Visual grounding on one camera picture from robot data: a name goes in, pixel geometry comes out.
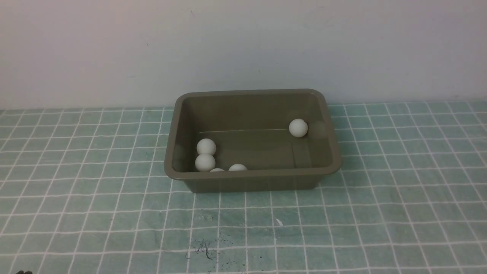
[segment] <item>ping pong ball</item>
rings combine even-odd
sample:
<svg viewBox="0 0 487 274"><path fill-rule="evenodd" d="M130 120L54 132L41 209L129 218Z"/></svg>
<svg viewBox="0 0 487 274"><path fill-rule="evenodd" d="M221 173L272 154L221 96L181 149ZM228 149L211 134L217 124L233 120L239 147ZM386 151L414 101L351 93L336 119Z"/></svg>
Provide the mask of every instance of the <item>ping pong ball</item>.
<svg viewBox="0 0 487 274"><path fill-rule="evenodd" d="M200 154L194 165L198 171L210 171L215 168L215 158L210 154Z"/></svg>
<svg viewBox="0 0 487 274"><path fill-rule="evenodd" d="M289 124L289 132L294 137L303 137L308 132L308 124L303 119L294 119Z"/></svg>
<svg viewBox="0 0 487 274"><path fill-rule="evenodd" d="M208 138L201 139L196 145L196 151L198 152L198 154L214 155L216 152L215 142Z"/></svg>
<svg viewBox="0 0 487 274"><path fill-rule="evenodd" d="M247 170L247 168L242 164L234 164L228 169L228 171L240 171L240 170Z"/></svg>

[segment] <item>plastic tray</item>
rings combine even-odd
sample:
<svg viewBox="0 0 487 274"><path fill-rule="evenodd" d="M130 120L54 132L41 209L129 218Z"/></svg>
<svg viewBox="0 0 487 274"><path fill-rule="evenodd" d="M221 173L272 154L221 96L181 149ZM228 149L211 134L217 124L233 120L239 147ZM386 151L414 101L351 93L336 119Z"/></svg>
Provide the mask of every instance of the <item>plastic tray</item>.
<svg viewBox="0 0 487 274"><path fill-rule="evenodd" d="M293 137L301 118L308 133ZM247 171L198 172L196 144L217 145L216 167L240 163ZM192 192L312 189L340 168L341 155L325 98L316 90L252 90L188 93L178 98L164 169Z"/></svg>

